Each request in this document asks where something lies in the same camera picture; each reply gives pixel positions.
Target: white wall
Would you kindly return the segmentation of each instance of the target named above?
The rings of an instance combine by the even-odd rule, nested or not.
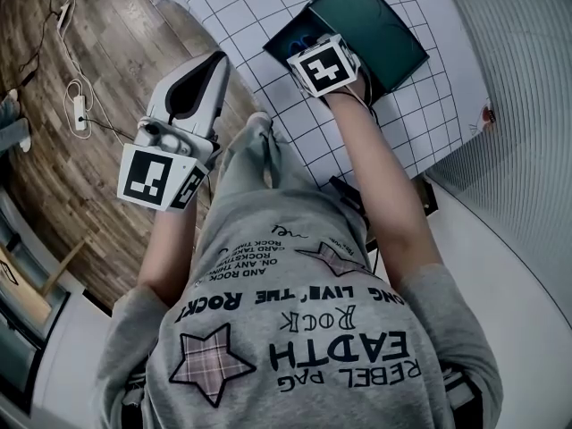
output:
[[[433,187],[439,205],[429,218],[433,236],[499,364],[505,399],[497,428],[564,429],[572,419],[572,331],[512,251]],[[378,273],[384,273],[381,259]]]
[[[0,209],[34,257],[54,272],[58,262],[33,234],[5,192]],[[38,369],[30,417],[0,394],[0,415],[11,427],[23,429],[85,429],[97,363],[111,323],[105,313],[82,295],[84,287],[69,273],[60,284],[71,293]]]

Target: plaid star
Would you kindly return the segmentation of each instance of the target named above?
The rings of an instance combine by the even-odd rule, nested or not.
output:
[[[224,386],[228,381],[257,370],[231,352],[231,325],[228,323],[204,339],[182,333],[181,352],[182,361],[169,382],[194,384],[215,408],[223,398]]]
[[[360,272],[368,275],[372,274],[367,270],[365,265],[340,257],[340,255],[336,253],[335,249],[323,241],[320,243],[320,248],[317,252],[305,251],[303,249],[296,249],[296,252],[324,262],[330,268],[332,273],[338,277],[350,272]]]

